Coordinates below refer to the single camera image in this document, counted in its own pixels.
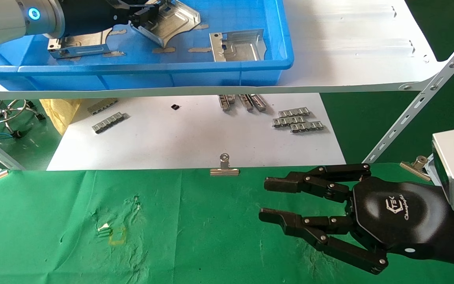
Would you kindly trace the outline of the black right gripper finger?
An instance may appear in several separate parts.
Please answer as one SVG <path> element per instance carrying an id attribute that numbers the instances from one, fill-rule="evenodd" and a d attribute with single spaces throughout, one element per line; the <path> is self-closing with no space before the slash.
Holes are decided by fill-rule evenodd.
<path id="1" fill-rule="evenodd" d="M 335 238 L 336 234 L 352 234 L 355 222 L 351 217 L 303 217 L 268 208 L 260 209 L 258 217 L 263 222 L 278 224 L 285 235 L 301 238 L 316 250 L 373 275 L 389 265 L 385 250 L 367 250 Z"/>
<path id="2" fill-rule="evenodd" d="M 267 177 L 264 188 L 270 192 L 305 192 L 327 200 L 343 203 L 352 193 L 343 182 L 360 181 L 371 176 L 369 164 L 317 166 L 308 172 L 289 172 L 285 178 Z"/>

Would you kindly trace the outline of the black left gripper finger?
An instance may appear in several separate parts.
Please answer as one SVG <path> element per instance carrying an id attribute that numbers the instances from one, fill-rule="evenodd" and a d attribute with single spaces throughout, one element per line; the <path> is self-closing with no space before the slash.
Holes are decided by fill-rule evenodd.
<path id="1" fill-rule="evenodd" d="M 129 7 L 146 5 L 148 0 L 107 0 L 113 7 Z"/>
<path id="2" fill-rule="evenodd" d="M 130 7 L 130 22 L 139 27 L 147 22 L 154 22 L 158 16 L 160 6 L 132 6 Z"/>

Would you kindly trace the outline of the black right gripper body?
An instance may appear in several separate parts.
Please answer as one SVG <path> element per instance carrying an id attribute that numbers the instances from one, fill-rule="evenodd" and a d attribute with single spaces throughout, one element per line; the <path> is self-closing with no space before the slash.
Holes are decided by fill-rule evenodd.
<path id="1" fill-rule="evenodd" d="M 448 201 L 436 186 L 369 177 L 353 186 L 351 236 L 377 254 L 449 260 Z"/>

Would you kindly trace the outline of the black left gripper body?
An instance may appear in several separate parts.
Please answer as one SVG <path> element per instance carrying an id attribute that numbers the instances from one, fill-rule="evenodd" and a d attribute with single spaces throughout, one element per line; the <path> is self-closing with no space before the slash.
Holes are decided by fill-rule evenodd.
<path id="1" fill-rule="evenodd" d="M 60 0 L 64 28 L 60 38 L 96 34 L 127 24 L 130 6 L 121 0 Z"/>

